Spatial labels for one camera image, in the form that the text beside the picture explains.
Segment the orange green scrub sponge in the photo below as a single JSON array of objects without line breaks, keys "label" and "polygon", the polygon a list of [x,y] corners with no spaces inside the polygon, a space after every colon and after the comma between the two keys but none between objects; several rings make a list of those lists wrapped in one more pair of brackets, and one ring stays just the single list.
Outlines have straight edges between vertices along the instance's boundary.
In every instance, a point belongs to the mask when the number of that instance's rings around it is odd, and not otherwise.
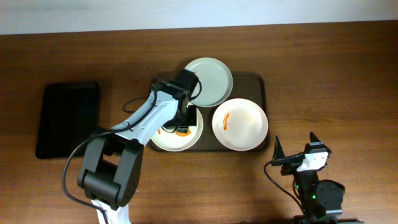
[{"label": "orange green scrub sponge", "polygon": [[178,128],[175,132],[178,136],[185,137],[189,136],[192,132],[189,128]]}]

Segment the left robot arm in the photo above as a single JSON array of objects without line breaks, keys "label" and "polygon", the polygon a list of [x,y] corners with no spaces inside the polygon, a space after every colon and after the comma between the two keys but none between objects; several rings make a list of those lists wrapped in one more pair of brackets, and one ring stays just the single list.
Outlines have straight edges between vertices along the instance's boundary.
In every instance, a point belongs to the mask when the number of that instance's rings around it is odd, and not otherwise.
[{"label": "left robot arm", "polygon": [[196,87],[201,87],[199,78],[186,69],[174,80],[160,80],[128,119],[110,130],[100,128],[81,144],[86,149],[77,184],[101,223],[128,219],[120,209],[136,192],[145,145],[161,128],[176,131],[192,124],[195,108],[188,103],[198,96]]}]

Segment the pale green plate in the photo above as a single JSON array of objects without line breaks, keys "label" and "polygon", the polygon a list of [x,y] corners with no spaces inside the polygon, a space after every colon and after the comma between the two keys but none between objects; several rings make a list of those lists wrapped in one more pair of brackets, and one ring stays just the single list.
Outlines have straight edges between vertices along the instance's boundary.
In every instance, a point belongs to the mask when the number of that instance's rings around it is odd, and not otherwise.
[{"label": "pale green plate", "polygon": [[233,89],[233,77],[229,68],[221,61],[202,57],[191,61],[185,66],[186,70],[194,72],[201,82],[196,86],[190,102],[199,107],[213,107],[224,102]]}]

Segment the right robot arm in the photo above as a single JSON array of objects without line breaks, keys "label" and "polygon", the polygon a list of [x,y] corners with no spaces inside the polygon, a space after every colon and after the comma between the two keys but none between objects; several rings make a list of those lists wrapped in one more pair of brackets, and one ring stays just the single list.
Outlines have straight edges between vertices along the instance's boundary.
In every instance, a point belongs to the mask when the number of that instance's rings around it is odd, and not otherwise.
[{"label": "right robot arm", "polygon": [[[360,223],[356,219],[340,220],[343,213],[342,203],[345,195],[345,186],[333,180],[320,180],[318,172],[327,166],[331,150],[311,132],[310,142],[305,145],[304,151],[286,156],[279,138],[275,139],[272,160],[264,165],[267,178],[279,190],[291,197],[301,210],[301,215],[293,217],[293,223]],[[267,173],[268,166],[280,166],[281,175],[292,175],[293,193],[281,187]]]}]

